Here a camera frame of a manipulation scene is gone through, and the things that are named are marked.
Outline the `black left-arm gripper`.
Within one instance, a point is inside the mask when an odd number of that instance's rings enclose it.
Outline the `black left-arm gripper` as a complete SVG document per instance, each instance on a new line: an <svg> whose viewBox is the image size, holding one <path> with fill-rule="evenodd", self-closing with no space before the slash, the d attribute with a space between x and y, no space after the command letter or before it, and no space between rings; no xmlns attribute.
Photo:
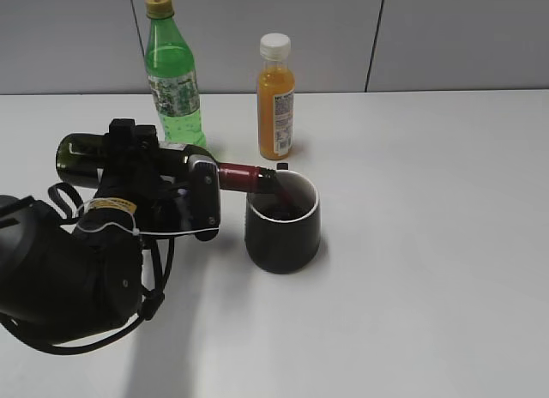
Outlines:
<svg viewBox="0 0 549 398"><path fill-rule="evenodd" d="M109 204L130 212L130 224L143 235L171 238L192 229L184 193L163 179L154 162L159 143L154 125L117 118L104 136L106 161L98 176L95 204Z"/></svg>

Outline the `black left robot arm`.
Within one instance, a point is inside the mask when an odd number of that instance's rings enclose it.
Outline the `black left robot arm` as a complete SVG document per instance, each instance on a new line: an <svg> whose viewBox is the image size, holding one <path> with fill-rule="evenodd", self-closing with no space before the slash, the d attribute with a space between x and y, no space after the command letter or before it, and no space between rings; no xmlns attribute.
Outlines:
<svg viewBox="0 0 549 398"><path fill-rule="evenodd" d="M156 128L113 120L64 137L48 200L1 198L1 324L44 353L109 345L153 318L175 239L191 230L188 181Z"/></svg>

